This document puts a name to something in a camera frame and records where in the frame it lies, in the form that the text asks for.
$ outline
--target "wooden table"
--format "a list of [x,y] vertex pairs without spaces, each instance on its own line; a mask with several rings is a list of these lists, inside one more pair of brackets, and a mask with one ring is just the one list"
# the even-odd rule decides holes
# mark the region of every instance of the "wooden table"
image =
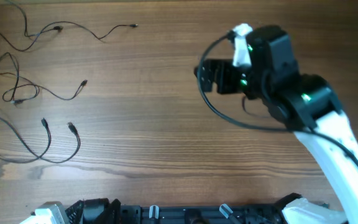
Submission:
[[[236,24],[279,24],[291,35],[302,72],[317,73],[339,95],[358,138],[358,2],[356,1],[169,1],[22,6],[35,33],[53,21],[74,21],[98,35],[120,27],[105,43],[65,26],[20,53],[0,38],[0,56],[16,55],[21,75],[72,101],[43,91],[14,106],[1,99],[14,79],[0,76],[0,115],[12,121],[38,153],[52,132],[48,158],[69,162],[9,164],[0,161],[0,223],[18,223],[46,201],[71,205],[79,199],[118,198],[124,204],[230,205],[274,202],[298,192],[314,202],[340,204],[321,169],[292,134],[250,131],[218,118],[205,105],[193,68],[204,49]],[[0,30],[18,47],[23,18],[0,6]],[[228,43],[212,57],[231,58]],[[2,70],[12,70],[7,61]],[[17,97],[33,89],[18,91]],[[209,97],[217,108],[244,122],[280,126],[247,116],[241,95]],[[259,101],[249,111],[267,114]],[[0,122],[0,153],[30,158]]]

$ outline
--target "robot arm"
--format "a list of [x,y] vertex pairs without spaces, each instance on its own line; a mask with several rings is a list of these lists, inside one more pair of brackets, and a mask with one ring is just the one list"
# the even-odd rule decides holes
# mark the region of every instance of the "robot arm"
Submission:
[[[203,69],[197,69],[199,89],[207,105],[220,117],[247,128],[248,124],[216,112],[204,91],[211,91],[212,82],[216,82],[220,94],[243,92],[249,100],[261,98],[270,115],[286,126],[284,131],[293,132],[316,159],[347,221],[358,223],[358,143],[333,89],[318,75],[300,74],[290,38],[279,26],[252,30],[241,24],[226,37],[235,47],[232,63],[204,62],[210,47],[200,61]],[[282,213],[289,224],[344,222],[337,212],[315,209],[308,202],[288,204]]]

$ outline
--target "tabletop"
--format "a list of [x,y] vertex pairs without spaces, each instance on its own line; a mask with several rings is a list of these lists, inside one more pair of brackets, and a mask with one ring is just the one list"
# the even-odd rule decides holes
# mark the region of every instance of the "tabletop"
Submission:
[[[15,55],[21,75],[71,101],[41,90],[13,105],[2,94],[15,79],[0,76],[0,116],[8,119],[37,153],[47,145],[41,124],[50,127],[45,155],[64,159],[80,135],[78,154],[63,164],[0,161],[0,223],[19,223],[47,201],[71,205],[80,199],[118,198],[127,205],[242,205],[272,203],[296,192],[312,202],[341,206],[321,169],[295,136],[241,129],[217,117],[200,97],[193,69],[205,48],[240,23],[277,24],[293,44],[301,72],[321,75],[332,85],[358,140],[358,1],[131,1],[23,4],[29,33],[54,21],[72,21],[101,36],[63,25],[28,52],[0,37],[0,56]],[[0,5],[0,31],[17,47],[23,36],[20,11]],[[223,43],[212,58],[232,58]],[[8,60],[1,71],[13,72]],[[16,96],[34,94],[31,87]],[[236,119],[282,126],[272,118],[242,111],[241,94],[208,93],[215,107]],[[260,101],[250,112],[269,115]],[[0,154],[32,156],[0,122]]]

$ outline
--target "wood grain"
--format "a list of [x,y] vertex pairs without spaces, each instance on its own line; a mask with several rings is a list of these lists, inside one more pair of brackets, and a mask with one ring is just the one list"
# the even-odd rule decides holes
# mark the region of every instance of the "wood grain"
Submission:
[[[358,2],[355,1],[185,1],[23,5],[29,32],[53,21],[73,21],[103,35],[65,26],[47,34],[26,53],[0,38],[0,55],[11,52],[21,75],[61,96],[82,80],[79,97],[61,101],[46,91],[13,106],[1,99],[14,80],[0,76],[0,115],[12,121],[37,152],[47,144],[40,120],[52,132],[51,159],[76,146],[66,123],[81,137],[77,156],[64,164],[0,161],[0,223],[17,223],[38,205],[59,200],[118,198],[139,205],[220,205],[274,202],[291,192],[340,208],[326,178],[291,134],[237,128],[214,115],[198,93],[193,67],[203,50],[234,25],[279,24],[291,35],[305,73],[327,79],[339,95],[358,138]],[[0,6],[0,30],[18,47],[20,13]],[[212,57],[232,57],[228,43]],[[2,69],[11,70],[9,63]],[[30,95],[32,89],[20,90]],[[273,119],[247,116],[241,95],[209,97],[217,108],[252,124],[280,126]],[[260,102],[249,110],[267,114]],[[0,153],[28,157],[0,122]]]

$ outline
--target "green light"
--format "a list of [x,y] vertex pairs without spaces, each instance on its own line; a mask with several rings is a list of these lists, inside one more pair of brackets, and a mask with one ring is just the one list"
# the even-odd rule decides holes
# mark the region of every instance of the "green light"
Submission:
[[307,95],[306,93],[302,94],[301,95],[302,99],[309,102],[311,101],[311,97],[309,95]]

